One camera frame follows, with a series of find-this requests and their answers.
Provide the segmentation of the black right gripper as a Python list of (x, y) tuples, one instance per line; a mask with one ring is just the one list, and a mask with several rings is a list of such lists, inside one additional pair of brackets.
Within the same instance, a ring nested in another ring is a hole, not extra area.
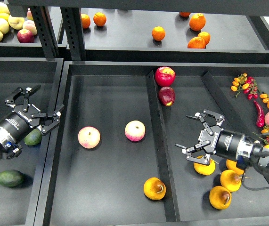
[[(215, 125), (210, 126), (207, 123), (206, 117), (208, 116), (215, 119)], [(198, 144), (186, 147), (175, 143), (175, 146), (180, 148), (181, 152), (186, 156), (187, 161), (209, 165), (210, 154), (222, 158), (237, 158), (246, 154), (245, 135), (223, 129), (221, 125), (225, 118), (222, 114), (204, 109), (201, 113), (187, 114), (186, 117), (200, 121), (204, 127), (201, 130)]]

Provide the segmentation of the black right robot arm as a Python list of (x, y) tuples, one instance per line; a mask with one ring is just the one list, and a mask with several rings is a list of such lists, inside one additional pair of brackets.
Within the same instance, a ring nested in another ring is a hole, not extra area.
[(252, 141), (243, 133), (225, 130), (222, 127), (225, 118), (219, 113), (204, 109), (186, 117), (201, 122), (204, 127), (197, 144), (191, 147), (175, 144), (186, 155), (186, 160), (208, 166), (210, 157), (216, 155), (236, 161), (236, 166), (242, 170), (253, 167), (258, 173), (269, 177), (269, 148)]

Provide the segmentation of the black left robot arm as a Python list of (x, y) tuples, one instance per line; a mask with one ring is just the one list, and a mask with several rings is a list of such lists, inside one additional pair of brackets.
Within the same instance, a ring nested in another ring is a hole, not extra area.
[(0, 160), (18, 157), (22, 152), (19, 143), (34, 129), (44, 136), (59, 126), (64, 105), (58, 106), (53, 113), (43, 113), (29, 102), (30, 96), (40, 88), (40, 85), (18, 87), (5, 98), (5, 105), (12, 110), (0, 121)]

